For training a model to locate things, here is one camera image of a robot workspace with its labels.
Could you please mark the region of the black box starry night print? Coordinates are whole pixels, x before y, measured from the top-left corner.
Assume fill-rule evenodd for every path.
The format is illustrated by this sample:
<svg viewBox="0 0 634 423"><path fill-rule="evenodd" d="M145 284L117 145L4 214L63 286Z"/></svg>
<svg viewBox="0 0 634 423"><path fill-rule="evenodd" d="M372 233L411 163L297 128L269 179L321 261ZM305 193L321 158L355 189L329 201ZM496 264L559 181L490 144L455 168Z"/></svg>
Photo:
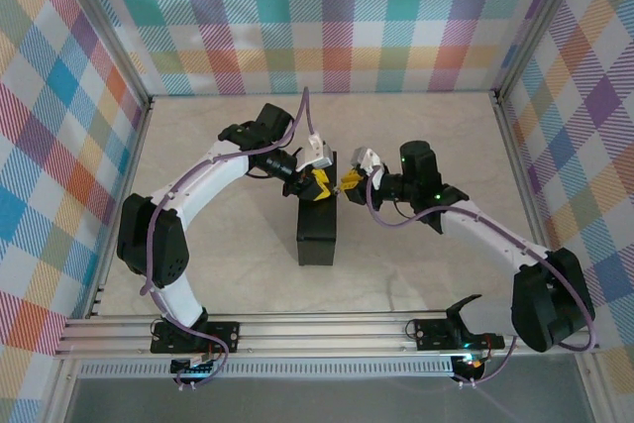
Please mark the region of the black box starry night print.
<svg viewBox="0 0 634 423"><path fill-rule="evenodd" d="M300 266L334 264L337 242L337 197L312 202L308 200L308 190L318 183L308 174L308 188L299 195L296 247Z"/></svg>

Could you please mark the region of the small control circuit board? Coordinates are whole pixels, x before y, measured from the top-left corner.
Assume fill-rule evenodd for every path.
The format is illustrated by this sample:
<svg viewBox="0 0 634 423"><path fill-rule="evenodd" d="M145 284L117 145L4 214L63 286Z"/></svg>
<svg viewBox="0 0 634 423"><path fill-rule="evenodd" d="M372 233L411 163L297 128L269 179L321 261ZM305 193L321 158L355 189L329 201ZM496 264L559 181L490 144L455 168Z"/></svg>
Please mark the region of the small control circuit board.
<svg viewBox="0 0 634 423"><path fill-rule="evenodd" d="M174 359L170 361L169 372L181 379L202 379L216 368L216 359Z"/></svg>
<svg viewBox="0 0 634 423"><path fill-rule="evenodd" d="M472 354L451 357L455 377L480 379L484 375L485 365L490 360L487 356Z"/></svg>

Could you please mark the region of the aluminium side rail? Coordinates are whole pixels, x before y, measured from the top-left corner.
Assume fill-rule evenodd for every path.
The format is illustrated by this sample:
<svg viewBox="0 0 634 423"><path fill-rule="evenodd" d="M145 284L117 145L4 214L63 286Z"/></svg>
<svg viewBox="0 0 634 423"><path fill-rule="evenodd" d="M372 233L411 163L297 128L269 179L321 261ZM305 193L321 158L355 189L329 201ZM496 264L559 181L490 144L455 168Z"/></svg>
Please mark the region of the aluminium side rail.
<svg viewBox="0 0 634 423"><path fill-rule="evenodd" d="M520 264L516 266L516 270L508 273L512 284L512 316L527 317L529 320L544 318L550 321L559 315L555 307L557 300L553 300L553 297L557 297L557 288L552 286L552 282L544 280L545 274L536 268L531 269L534 264L538 264L535 259L522 254L523 243L535 246L535 252L549 250L549 239L539 217L537 202L503 103L495 90L489 92L489 99L532 236L531 240L525 240L522 235L511 240L512 244L520 245L519 250L513 250L513 256L520 259Z"/></svg>
<svg viewBox="0 0 634 423"><path fill-rule="evenodd" d="M92 275L89 290L87 291L86 303L81 315L82 319L90 319L93 316L99 315L101 294L105 289L108 273L115 258L121 207L123 201L131 192L134 183L145 140L148 134L149 125L152 119L155 103L156 99L151 96L147 104L145 105L145 109L141 116L139 131L135 138L135 141L133 142L134 147L132 149L130 160L125 170L125 174L123 175L121 189L119 190L115 201L112 221L108 225L107 234L105 235L105 242L100 249L99 261Z"/></svg>

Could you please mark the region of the aluminium frame rail with slots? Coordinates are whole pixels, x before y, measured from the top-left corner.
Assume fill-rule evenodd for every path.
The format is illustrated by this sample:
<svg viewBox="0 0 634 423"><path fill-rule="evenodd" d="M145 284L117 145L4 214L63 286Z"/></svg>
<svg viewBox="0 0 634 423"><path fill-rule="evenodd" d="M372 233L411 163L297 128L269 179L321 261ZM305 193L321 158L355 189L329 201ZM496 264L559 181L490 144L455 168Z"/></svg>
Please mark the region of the aluminium frame rail with slots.
<svg viewBox="0 0 634 423"><path fill-rule="evenodd" d="M501 355L505 348L488 351L418 351L413 319L445 319L445 312L336 312L217 315L212 322L238 322L238 350L242 358L395 357L423 355ZM60 358L115 359L167 357L186 359L203 354L152 354L151 328L155 316L97 316L70 320L55 351ZM212 336L197 334L226 345Z"/></svg>

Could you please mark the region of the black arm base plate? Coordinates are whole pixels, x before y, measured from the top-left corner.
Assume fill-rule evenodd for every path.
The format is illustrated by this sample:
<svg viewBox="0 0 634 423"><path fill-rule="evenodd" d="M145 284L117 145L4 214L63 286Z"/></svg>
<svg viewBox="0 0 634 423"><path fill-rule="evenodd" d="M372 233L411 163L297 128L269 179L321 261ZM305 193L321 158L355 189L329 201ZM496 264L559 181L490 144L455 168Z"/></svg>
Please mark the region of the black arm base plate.
<svg viewBox="0 0 634 423"><path fill-rule="evenodd" d="M471 333L457 320L413 319L411 324L418 351L488 351L505 348L501 335Z"/></svg>
<svg viewBox="0 0 634 423"><path fill-rule="evenodd" d="M240 324L238 322L208 321L197 328L196 332L222 341L230 353L236 353L238 350L240 337ZM223 351L221 344L179 329L164 320L156 321L153 324L151 336L150 352L152 354L184 355L209 352L217 354Z"/></svg>

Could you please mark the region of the aluminium frame post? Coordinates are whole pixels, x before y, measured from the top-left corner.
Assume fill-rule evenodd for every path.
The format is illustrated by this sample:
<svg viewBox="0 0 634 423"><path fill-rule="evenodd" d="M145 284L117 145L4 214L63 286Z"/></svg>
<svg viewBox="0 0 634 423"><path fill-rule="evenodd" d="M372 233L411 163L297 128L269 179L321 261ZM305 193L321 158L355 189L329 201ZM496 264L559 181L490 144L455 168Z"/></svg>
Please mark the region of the aluminium frame post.
<svg viewBox="0 0 634 423"><path fill-rule="evenodd" d="M501 104L514 88L563 0L519 0L491 76L491 97Z"/></svg>
<svg viewBox="0 0 634 423"><path fill-rule="evenodd" d="M77 2L94 28L96 35L103 42L105 49L112 56L123 78L141 104L148 109L152 105L153 96L143 84L133 62L116 35L101 2L99 0L77 0Z"/></svg>

